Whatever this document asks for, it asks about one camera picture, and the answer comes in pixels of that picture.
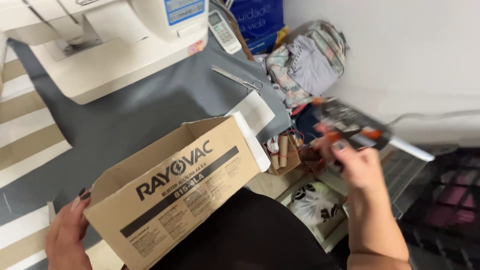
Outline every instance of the plastic bag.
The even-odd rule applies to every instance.
[[[320,182],[300,188],[290,204],[290,210],[308,226],[331,219],[341,207],[338,195]]]
[[[230,9],[244,39],[263,38],[282,29],[282,0],[235,0]]]

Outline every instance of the gray fabric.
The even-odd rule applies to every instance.
[[[145,79],[86,105],[77,105],[55,86],[27,45],[10,42],[37,91],[73,149],[0,189],[12,211],[0,200],[0,225],[56,199],[64,205],[82,187],[90,187],[109,167],[178,128],[182,122],[222,116],[247,96],[246,88],[210,70],[215,64],[236,76],[261,80],[262,96],[275,118],[257,138],[266,141],[290,126],[260,64],[243,51],[230,55],[209,32],[199,52]],[[89,228],[85,246],[100,237]],[[42,261],[31,269],[46,269]]]
[[[320,96],[336,82],[337,74],[313,39],[300,35],[287,49],[292,54],[288,74],[303,90]]]

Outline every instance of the white sewing machine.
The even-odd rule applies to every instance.
[[[208,0],[0,0],[0,31],[86,104],[202,50]]]

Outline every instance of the blue bag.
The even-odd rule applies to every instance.
[[[244,39],[259,39],[282,29],[282,0],[235,0],[230,9]]]

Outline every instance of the cardboard box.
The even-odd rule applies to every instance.
[[[150,268],[260,172],[242,132],[234,116],[183,125],[105,171],[86,218],[131,270]]]
[[[265,147],[264,147],[264,151],[268,155],[268,158],[270,159],[270,155],[268,154],[268,151]],[[298,154],[298,149],[295,146],[295,143],[292,141],[290,136],[288,136],[288,155],[289,156],[287,158],[287,166],[286,167],[279,168],[278,170],[275,170],[273,165],[270,165],[270,167],[268,168],[268,171],[266,171],[265,173],[269,173],[269,174],[275,175],[275,176],[282,176],[285,173],[287,173],[287,172],[293,170],[294,168],[296,168],[298,165],[300,165],[301,161],[300,161],[300,157],[299,157],[299,154]]]

